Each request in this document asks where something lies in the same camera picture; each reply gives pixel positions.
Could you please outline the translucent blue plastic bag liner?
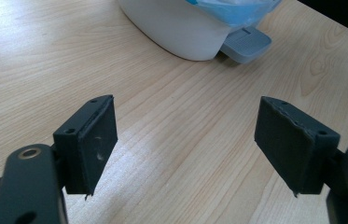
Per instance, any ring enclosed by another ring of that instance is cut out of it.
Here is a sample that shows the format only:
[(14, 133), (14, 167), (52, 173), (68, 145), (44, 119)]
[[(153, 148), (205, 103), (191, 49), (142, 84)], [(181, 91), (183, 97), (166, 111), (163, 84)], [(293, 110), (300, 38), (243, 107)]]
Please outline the translucent blue plastic bag liner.
[(282, 0), (186, 0), (229, 27), (246, 27), (258, 23)]

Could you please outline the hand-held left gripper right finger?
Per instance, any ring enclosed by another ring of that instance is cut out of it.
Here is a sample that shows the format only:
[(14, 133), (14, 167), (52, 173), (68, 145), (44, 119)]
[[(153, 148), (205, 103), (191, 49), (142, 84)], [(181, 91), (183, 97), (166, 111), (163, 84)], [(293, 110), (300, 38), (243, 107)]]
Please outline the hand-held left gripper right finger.
[(280, 99), (260, 98), (255, 142), (295, 194), (318, 194), (326, 159), (335, 155), (340, 135)]

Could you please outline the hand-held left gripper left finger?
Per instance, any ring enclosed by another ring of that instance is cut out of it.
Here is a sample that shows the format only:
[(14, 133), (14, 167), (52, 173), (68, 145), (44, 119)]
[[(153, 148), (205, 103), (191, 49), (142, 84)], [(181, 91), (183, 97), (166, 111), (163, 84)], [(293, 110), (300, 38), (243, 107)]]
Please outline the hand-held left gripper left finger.
[(89, 100), (53, 133), (68, 194), (92, 195), (118, 141), (114, 97)]

